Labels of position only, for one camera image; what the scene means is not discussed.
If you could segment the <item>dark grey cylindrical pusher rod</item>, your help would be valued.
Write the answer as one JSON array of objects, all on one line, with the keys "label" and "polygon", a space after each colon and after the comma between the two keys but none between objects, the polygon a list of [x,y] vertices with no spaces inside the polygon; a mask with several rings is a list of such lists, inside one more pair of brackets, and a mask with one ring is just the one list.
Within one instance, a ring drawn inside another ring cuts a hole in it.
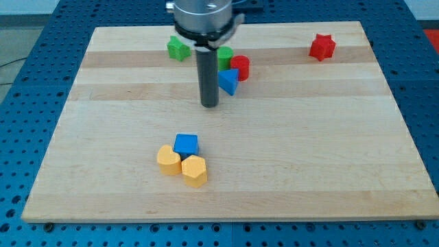
[{"label": "dark grey cylindrical pusher rod", "polygon": [[206,108],[219,103],[217,51],[196,47],[200,103]]}]

